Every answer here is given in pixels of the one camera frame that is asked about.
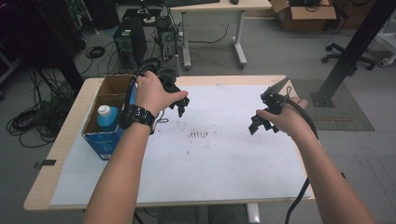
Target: cardboard box on desk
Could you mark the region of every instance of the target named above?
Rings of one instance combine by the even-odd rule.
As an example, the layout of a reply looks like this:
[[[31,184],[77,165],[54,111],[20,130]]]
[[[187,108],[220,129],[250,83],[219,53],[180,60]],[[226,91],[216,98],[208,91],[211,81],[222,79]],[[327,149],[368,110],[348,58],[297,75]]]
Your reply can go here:
[[[365,18],[376,0],[333,0],[332,4],[339,7],[349,18]]]
[[[321,31],[327,20],[335,20],[334,7],[323,0],[321,7],[291,7],[286,0],[270,1],[282,31]]]
[[[101,132],[101,128],[97,124],[97,109],[100,105],[112,105],[121,112],[125,101],[125,93],[131,80],[131,75],[106,76],[82,128],[82,136],[103,161],[110,159],[114,148],[120,141],[123,129],[117,128],[113,133]]]
[[[365,17],[349,17],[338,6],[334,6],[337,20],[328,21],[327,25],[335,30],[357,30],[365,20]]]

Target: floor mat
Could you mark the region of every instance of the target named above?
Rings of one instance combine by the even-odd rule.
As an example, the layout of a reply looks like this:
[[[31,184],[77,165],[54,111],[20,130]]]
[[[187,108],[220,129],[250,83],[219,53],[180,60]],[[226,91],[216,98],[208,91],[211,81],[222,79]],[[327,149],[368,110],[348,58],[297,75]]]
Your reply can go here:
[[[314,121],[317,130],[366,132],[375,130],[344,83],[340,85],[332,98],[335,105],[333,108],[314,107],[309,96],[309,92],[319,90],[324,80],[294,79],[291,83],[299,98],[306,99],[309,102],[305,111]]]

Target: metal table leg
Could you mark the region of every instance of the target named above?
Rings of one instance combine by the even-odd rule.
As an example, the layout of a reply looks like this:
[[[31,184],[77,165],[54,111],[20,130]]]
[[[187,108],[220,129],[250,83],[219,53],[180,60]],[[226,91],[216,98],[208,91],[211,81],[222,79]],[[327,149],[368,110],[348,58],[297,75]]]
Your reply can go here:
[[[238,55],[239,62],[242,65],[242,68],[248,64],[247,58],[245,57],[245,53],[241,47],[241,34],[242,34],[242,26],[244,24],[244,16],[245,11],[240,11],[238,15],[238,26],[236,28],[236,36],[233,36],[233,45],[235,46],[236,54]]]
[[[191,58],[189,49],[189,39],[187,37],[186,12],[181,13],[181,28],[183,30],[183,62],[186,69],[191,69]]]

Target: blue bottle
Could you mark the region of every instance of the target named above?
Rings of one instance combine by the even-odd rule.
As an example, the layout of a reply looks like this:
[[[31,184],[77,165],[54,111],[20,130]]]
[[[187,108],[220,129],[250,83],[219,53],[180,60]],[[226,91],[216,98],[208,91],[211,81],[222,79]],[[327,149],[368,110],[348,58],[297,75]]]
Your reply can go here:
[[[101,105],[98,108],[98,125],[104,133],[116,131],[119,118],[119,110],[115,106]]]
[[[132,86],[131,98],[129,99],[130,105],[134,105],[135,98],[136,98],[136,83]]]

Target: office chair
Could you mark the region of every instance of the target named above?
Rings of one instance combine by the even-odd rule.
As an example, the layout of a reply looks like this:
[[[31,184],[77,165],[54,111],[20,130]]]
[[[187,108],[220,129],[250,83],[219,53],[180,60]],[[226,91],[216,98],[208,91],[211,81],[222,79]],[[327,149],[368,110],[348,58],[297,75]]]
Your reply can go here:
[[[345,50],[343,47],[341,47],[341,46],[339,46],[339,45],[337,45],[335,43],[331,43],[330,45],[328,45],[326,47],[326,51],[331,51],[332,49],[336,49],[336,50],[340,51],[340,53],[328,54],[328,55],[324,56],[322,58],[322,62],[323,63],[327,63],[330,58],[340,58],[341,55],[343,54],[344,50]],[[369,66],[367,66],[367,70],[369,70],[369,71],[373,70],[373,68],[375,67],[375,64],[376,64],[375,60],[369,59],[369,58],[366,58],[366,57],[363,57],[363,56],[360,56],[358,61],[361,61],[361,62],[364,62],[364,63],[368,63]],[[350,70],[349,76],[351,77],[353,74],[355,74],[356,71],[358,71],[358,66],[355,63],[355,64],[353,64],[353,67]]]

